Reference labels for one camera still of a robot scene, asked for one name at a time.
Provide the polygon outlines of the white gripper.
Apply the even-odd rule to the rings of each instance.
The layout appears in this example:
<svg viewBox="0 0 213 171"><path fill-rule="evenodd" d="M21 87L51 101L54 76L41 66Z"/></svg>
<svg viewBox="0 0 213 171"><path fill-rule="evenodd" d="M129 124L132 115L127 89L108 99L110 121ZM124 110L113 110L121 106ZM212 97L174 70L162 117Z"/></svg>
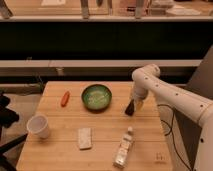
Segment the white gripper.
<svg viewBox="0 0 213 171"><path fill-rule="evenodd" d="M125 114L128 116L132 116L134 114L135 108L136 110L140 110L143 106L143 100L147 97L147 90L143 87L139 87L137 85L133 86L132 89L132 98L136 101L136 107L134 105L134 101L131 100L129 105L127 106L125 110Z"/></svg>

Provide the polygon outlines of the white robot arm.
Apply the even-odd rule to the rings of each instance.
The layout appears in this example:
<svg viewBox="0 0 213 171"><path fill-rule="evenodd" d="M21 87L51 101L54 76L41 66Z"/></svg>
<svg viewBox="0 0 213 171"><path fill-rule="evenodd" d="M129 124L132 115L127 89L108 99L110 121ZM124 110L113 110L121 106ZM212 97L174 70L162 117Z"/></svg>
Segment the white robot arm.
<svg viewBox="0 0 213 171"><path fill-rule="evenodd" d="M162 97L202 128L194 169L213 171L213 100L166 83L159 76L160 68L156 64L133 71L133 88L125 113L131 116L135 102L145 100L149 91Z"/></svg>

